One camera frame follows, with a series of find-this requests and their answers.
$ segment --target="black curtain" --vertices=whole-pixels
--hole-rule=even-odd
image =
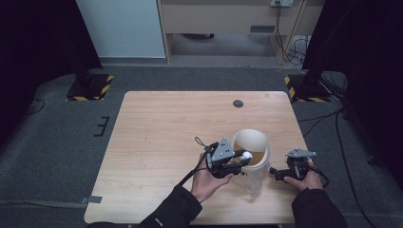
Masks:
[[[25,115],[40,84],[75,73],[73,55],[86,69],[102,68],[74,0],[0,0],[0,143]]]
[[[402,12],[401,0],[326,1],[303,68],[347,76],[342,102],[350,120],[369,151],[389,167],[403,189]]]

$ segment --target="gray carpet floor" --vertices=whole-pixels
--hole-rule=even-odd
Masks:
[[[74,81],[66,75],[41,85],[36,98],[45,106],[17,125],[0,153],[0,200],[53,201],[56,207],[0,205],[0,227],[86,227],[85,207],[78,202],[91,195],[119,108],[131,90],[287,91],[284,76],[294,69],[223,67],[107,66],[114,77],[102,101],[68,102]],[[34,101],[28,113],[42,107]],[[298,120],[328,115],[341,108],[329,103],[292,104]],[[103,137],[103,116],[110,117]],[[301,122],[306,134],[315,121]],[[338,127],[356,195],[376,227],[402,227],[403,195],[386,167],[367,164],[369,154],[348,120]],[[350,227],[370,227],[362,217],[347,178],[336,134],[336,115],[323,119],[305,136],[317,152],[315,163],[331,180],[327,192]],[[69,205],[70,208],[59,208]]]

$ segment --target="cabinet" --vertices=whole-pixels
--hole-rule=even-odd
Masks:
[[[175,34],[267,34],[280,64],[296,35],[310,35],[324,0],[295,0],[290,8],[268,0],[158,0],[168,62]]]

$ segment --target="power outlet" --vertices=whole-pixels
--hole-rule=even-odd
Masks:
[[[294,0],[272,0],[270,6],[277,7],[280,4],[282,7],[292,7]]]

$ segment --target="yellow and black tape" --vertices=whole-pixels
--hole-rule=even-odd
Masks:
[[[288,91],[290,93],[291,100],[293,102],[330,102],[328,98],[318,98],[318,97],[309,97],[309,98],[299,98],[294,89],[293,85],[291,84],[290,78],[284,77],[285,84],[287,84]]]
[[[99,89],[99,93],[93,94],[92,96],[86,96],[84,94],[74,94],[73,96],[67,96],[67,101],[77,101],[77,102],[84,102],[84,101],[96,101],[96,100],[102,100],[107,91],[109,90],[110,84],[112,83],[113,76],[108,75],[105,83],[103,86]]]

